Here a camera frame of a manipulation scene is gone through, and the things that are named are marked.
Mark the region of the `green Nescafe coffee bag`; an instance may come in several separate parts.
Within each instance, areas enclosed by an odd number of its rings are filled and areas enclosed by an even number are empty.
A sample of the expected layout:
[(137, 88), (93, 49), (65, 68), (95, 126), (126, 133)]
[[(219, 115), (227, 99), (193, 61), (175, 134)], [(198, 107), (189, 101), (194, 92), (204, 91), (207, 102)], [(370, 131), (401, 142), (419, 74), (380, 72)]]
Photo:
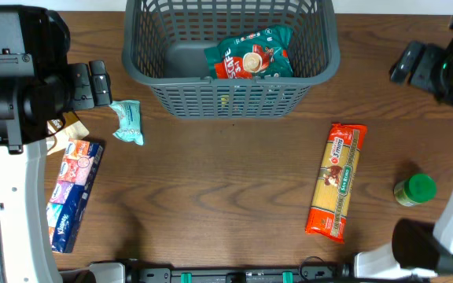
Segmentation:
[(204, 51), (211, 77), (252, 79), (292, 77), (288, 48), (291, 28), (275, 25), (250, 34), (229, 37)]

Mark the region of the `beige brown snack pouch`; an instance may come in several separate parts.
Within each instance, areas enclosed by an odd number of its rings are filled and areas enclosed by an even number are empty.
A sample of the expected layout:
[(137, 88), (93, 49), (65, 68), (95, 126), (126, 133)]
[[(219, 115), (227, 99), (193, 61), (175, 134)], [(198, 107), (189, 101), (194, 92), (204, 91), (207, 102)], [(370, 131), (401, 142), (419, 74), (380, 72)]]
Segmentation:
[(46, 138), (47, 154), (60, 152), (68, 145), (68, 140), (83, 139), (90, 132), (74, 112), (66, 112), (63, 119), (52, 119), (47, 122), (49, 137)]

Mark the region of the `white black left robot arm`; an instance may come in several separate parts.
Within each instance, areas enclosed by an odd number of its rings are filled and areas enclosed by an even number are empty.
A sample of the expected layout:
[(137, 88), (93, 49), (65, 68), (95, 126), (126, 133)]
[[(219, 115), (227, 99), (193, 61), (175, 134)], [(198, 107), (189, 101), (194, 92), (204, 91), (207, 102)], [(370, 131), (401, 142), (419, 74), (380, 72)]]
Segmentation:
[(66, 112), (110, 105), (102, 61), (71, 64), (61, 16), (0, 6), (0, 282), (121, 282), (120, 263), (60, 271), (44, 196), (47, 124)]

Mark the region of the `green lidded spice jar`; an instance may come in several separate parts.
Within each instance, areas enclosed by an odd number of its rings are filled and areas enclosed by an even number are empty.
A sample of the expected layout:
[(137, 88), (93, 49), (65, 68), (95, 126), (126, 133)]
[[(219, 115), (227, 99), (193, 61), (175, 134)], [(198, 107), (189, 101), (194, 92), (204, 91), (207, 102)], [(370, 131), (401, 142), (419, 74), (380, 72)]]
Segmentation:
[(396, 184), (393, 195), (399, 204), (412, 207), (432, 200), (436, 191), (436, 183), (431, 177), (416, 174)]

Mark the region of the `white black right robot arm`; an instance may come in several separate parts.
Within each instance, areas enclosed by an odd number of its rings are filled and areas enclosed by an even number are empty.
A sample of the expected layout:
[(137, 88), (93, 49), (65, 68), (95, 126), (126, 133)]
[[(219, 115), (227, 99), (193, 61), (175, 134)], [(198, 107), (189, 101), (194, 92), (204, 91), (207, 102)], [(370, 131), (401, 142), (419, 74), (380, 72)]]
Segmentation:
[[(445, 47), (410, 42), (389, 75), (453, 107), (453, 37)], [(439, 276), (453, 276), (453, 185), (434, 222), (399, 220), (387, 244), (356, 254), (337, 273), (357, 282), (429, 282)]]

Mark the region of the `blue Kleenex tissue multipack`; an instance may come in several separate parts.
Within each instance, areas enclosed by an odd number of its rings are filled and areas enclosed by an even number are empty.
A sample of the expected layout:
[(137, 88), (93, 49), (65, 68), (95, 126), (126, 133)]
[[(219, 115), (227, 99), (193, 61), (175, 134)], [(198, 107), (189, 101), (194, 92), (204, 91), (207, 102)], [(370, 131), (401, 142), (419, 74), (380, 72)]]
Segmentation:
[(46, 206), (53, 252), (73, 251), (103, 152), (104, 147), (99, 143), (68, 141), (56, 185)]

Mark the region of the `orange San Remo spaghetti pack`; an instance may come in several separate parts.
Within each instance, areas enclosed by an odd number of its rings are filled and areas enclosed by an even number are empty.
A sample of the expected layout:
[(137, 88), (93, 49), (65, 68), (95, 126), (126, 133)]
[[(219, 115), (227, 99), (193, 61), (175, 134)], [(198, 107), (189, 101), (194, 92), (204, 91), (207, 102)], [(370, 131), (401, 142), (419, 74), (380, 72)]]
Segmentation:
[(305, 232), (344, 243), (344, 229), (367, 126), (332, 125), (315, 183)]

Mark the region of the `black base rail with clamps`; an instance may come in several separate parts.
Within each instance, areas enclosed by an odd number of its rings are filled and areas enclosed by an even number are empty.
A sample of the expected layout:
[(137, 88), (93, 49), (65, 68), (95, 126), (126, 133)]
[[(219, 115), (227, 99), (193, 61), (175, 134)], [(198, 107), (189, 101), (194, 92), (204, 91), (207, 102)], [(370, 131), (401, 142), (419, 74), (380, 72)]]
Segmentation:
[(83, 269), (61, 270), (64, 282), (120, 283), (299, 283), (354, 282), (348, 265), (313, 258), (299, 266), (175, 269), (136, 259), (94, 262)]

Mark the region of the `grey plastic mesh basket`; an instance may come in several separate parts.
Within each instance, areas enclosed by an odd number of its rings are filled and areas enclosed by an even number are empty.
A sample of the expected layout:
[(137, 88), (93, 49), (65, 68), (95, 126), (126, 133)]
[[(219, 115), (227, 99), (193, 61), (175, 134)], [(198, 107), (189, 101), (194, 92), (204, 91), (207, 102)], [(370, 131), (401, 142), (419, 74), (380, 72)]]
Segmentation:
[(331, 0), (129, 0), (122, 62), (173, 116), (290, 113), (340, 64)]

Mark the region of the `teal wet wipes pack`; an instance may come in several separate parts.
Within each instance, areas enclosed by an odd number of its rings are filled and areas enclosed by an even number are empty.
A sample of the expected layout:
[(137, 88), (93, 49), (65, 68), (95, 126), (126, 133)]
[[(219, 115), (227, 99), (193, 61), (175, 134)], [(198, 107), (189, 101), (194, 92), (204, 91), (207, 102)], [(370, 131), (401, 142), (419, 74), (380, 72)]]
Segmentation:
[(119, 119), (119, 129), (113, 133), (113, 136), (124, 142), (144, 145), (140, 101), (114, 101), (109, 107)]

